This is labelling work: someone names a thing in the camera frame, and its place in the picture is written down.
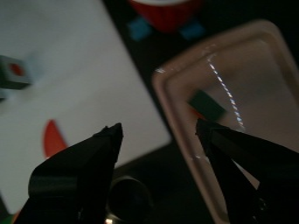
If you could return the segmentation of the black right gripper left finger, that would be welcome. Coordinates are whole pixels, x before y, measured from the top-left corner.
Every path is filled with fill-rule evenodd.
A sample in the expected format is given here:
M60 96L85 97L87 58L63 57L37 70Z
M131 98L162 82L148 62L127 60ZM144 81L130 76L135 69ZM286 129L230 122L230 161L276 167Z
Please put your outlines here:
M29 178L29 198L13 224L104 224L123 142L116 123L49 157Z

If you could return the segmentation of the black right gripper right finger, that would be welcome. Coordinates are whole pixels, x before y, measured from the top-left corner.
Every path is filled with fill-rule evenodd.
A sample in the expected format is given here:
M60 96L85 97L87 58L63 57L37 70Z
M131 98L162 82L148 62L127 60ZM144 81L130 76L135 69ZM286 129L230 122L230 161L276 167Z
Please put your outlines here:
M299 153L204 120L196 123L196 136L230 224L299 224Z

